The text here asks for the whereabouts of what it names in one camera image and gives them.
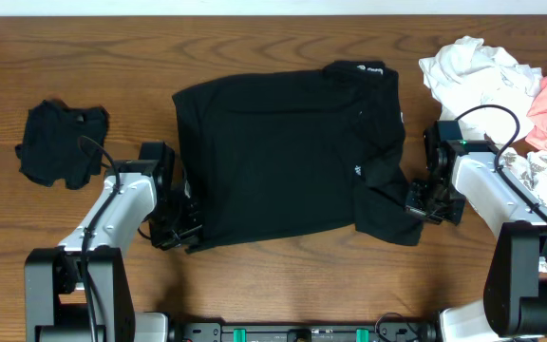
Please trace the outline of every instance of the green connector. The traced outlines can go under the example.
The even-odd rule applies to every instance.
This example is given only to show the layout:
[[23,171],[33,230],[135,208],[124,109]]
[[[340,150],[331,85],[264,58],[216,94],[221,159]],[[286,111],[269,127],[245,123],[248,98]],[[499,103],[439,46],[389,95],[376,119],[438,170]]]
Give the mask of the green connector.
[[246,330],[234,329],[234,342],[246,342]]
[[356,342],[368,342],[368,329],[356,330]]

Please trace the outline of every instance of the pile of clothes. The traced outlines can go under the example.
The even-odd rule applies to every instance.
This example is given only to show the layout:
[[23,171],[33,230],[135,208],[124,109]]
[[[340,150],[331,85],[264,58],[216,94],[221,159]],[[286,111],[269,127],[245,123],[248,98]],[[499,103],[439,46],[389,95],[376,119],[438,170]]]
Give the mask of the pile of clothes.
[[[505,164],[547,206],[547,77],[539,67],[520,65],[503,47],[483,44],[483,39],[466,36],[435,57],[420,60],[424,84],[443,105],[441,120],[452,120],[477,105],[512,110],[520,123],[517,139],[526,138],[540,151],[525,159],[508,149]],[[466,116],[460,127],[467,140],[486,135],[496,144],[508,142],[515,132],[512,118],[495,108]]]

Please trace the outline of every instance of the small black cloth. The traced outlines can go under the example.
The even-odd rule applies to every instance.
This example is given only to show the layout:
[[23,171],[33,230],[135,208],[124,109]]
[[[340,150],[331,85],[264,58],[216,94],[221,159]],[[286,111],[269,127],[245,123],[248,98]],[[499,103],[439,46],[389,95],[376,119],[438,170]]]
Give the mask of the small black cloth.
[[64,179],[76,190],[101,173],[103,154],[78,138],[87,136],[103,145],[108,127],[104,108],[73,109],[59,101],[43,101],[28,112],[23,143],[16,146],[20,172],[44,186]]
[[418,243],[423,225],[404,210],[398,73],[384,63],[236,75],[173,100],[205,214],[190,252],[354,222],[385,241]]

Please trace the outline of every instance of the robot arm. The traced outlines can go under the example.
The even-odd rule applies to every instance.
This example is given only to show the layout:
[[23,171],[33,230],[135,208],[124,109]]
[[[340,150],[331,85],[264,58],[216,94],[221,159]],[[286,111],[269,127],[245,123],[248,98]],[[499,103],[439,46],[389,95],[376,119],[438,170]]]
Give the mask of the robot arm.
[[[138,160],[114,165],[120,172],[119,192],[104,208],[86,251],[98,340],[166,342],[170,330],[165,314],[134,312],[123,256],[147,219],[155,247],[165,250],[197,238],[198,206],[185,191],[171,188],[174,151],[163,142],[144,143]],[[28,342],[90,341],[85,305],[62,304],[60,295],[84,289],[80,256],[85,227],[118,188],[112,174],[107,170],[98,200],[58,247],[35,249],[27,258]]]
[[[495,169],[498,150],[491,142],[464,141],[456,121],[436,122],[424,141],[429,179],[411,184],[407,211],[458,224],[468,200],[498,240],[483,300],[443,311],[439,337],[492,342],[547,335],[547,278],[538,273],[547,265],[547,222],[526,202],[537,199],[509,171]],[[538,210],[547,218],[545,206]]]

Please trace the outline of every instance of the wooden table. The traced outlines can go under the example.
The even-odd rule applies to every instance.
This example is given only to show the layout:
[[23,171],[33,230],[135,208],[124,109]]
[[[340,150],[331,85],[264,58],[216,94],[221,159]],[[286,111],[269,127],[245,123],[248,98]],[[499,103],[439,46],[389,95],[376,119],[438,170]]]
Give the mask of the wooden table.
[[[417,61],[464,35],[503,46],[547,74],[547,17],[0,18],[0,341],[24,339],[23,263],[84,217],[102,179],[70,191],[18,172],[27,110],[49,97],[111,114],[105,147],[136,158],[141,142],[179,150],[171,95],[243,72],[383,60],[400,72],[402,167],[425,175],[421,133],[440,114]],[[467,208],[461,225],[427,225],[418,247],[345,227],[187,256],[136,237],[125,260],[135,309],[227,322],[373,322],[428,316],[481,297],[495,240]]]

